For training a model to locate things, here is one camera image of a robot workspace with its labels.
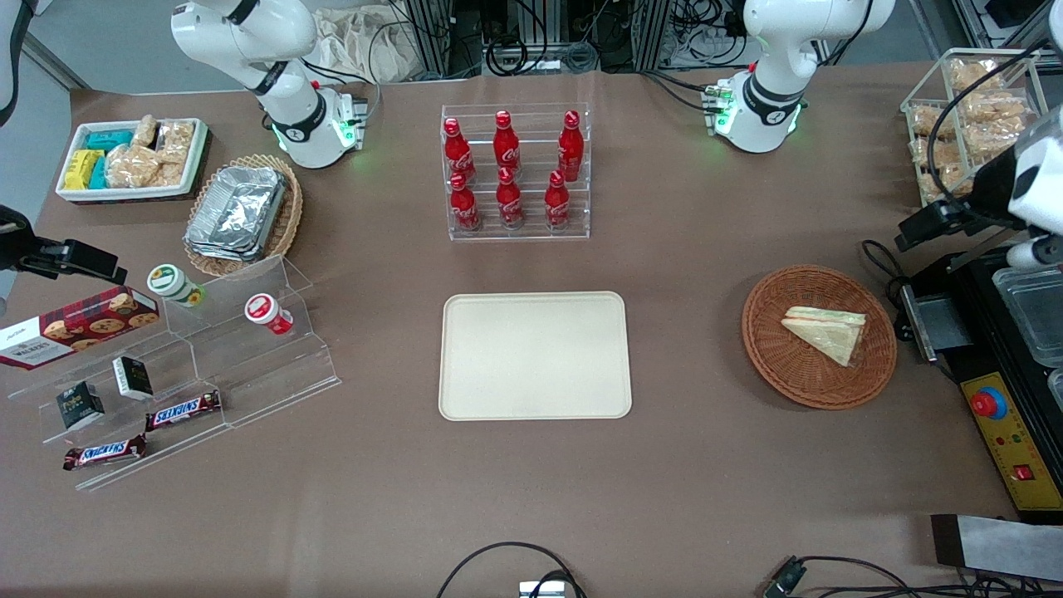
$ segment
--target cookie image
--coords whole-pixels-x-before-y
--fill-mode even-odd
[[[128,292],[122,292],[116,295],[112,298],[111,304],[107,305],[108,310],[123,317],[132,314],[136,308],[136,302]]]
[[[97,341],[96,339],[84,339],[82,341],[78,341],[77,343],[70,345],[70,348],[73,349],[74,352],[84,352],[85,349],[91,347],[92,345],[99,345],[99,344],[100,342]]]
[[[140,314],[138,317],[133,317],[130,319],[130,326],[133,328],[140,328],[142,326],[148,326],[153,322],[158,322],[158,317],[155,314]]]
[[[45,337],[51,339],[52,341],[69,341],[73,339],[73,335],[66,329],[66,323],[63,321],[53,322],[52,324],[45,327]]]
[[[123,324],[122,321],[115,319],[104,319],[88,325],[88,329],[98,335],[111,335],[112,332],[118,332],[123,328],[125,328],[125,324]]]

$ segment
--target coca-cola bottle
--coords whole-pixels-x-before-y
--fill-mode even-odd
[[[448,118],[444,120],[443,133],[446,135],[446,142],[443,143],[446,166],[451,169],[451,173],[465,174],[466,183],[472,184],[476,180],[476,166],[472,163],[472,148],[469,147],[469,141],[461,134],[458,119]]]
[[[584,159],[584,134],[579,132],[579,113],[570,109],[564,113],[564,130],[558,139],[557,167],[564,180],[573,182],[579,177],[579,165]]]
[[[521,189],[513,183],[513,169],[508,166],[499,168],[499,188],[494,191],[499,200],[499,215],[502,225],[516,230],[524,225],[524,209],[521,208]]]
[[[461,172],[451,174],[451,211],[454,212],[457,227],[476,230],[482,224],[479,211],[476,210],[476,197],[466,184],[466,176]]]
[[[550,173],[546,187],[546,225],[557,230],[569,225],[569,189],[564,187],[564,174],[554,170]]]
[[[521,140],[517,138],[511,127],[512,117],[500,109],[494,114],[494,159],[499,168],[503,166],[513,169],[513,176],[521,173]]]

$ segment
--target small black box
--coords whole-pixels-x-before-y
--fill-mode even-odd
[[[79,430],[103,416],[103,401],[88,382],[79,382],[73,389],[64,391],[55,401],[67,430]]]
[[[118,393],[123,397],[146,401],[151,398],[151,381],[148,380],[148,369],[144,363],[124,356],[115,359],[115,380],[118,381]]]

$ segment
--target aluminum foil container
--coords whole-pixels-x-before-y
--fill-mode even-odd
[[[285,177],[272,168],[221,170],[188,223],[184,241],[201,255],[253,261],[263,256],[284,197]]]

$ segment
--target cookie box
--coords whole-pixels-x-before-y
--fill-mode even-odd
[[[188,158],[185,159],[185,169],[181,174],[181,183],[166,187],[139,187],[139,188],[114,188],[114,189],[68,189],[64,188],[63,176],[70,168],[74,152],[85,149],[85,139],[89,133],[101,131],[133,131],[139,120],[117,120],[113,122],[88,122],[79,124],[73,132],[73,139],[67,149],[66,158],[63,160],[63,168],[60,169],[58,180],[55,182],[55,193],[71,203],[131,203],[139,201],[165,201],[178,199],[192,199],[185,197],[192,187],[197,186],[200,166],[204,156],[204,149],[207,146],[208,129],[205,122],[199,118],[175,118],[162,120],[185,120],[196,124],[196,132],[192,134],[191,147],[188,148]]]
[[[33,370],[156,322],[151,298],[116,286],[0,330],[0,363]]]

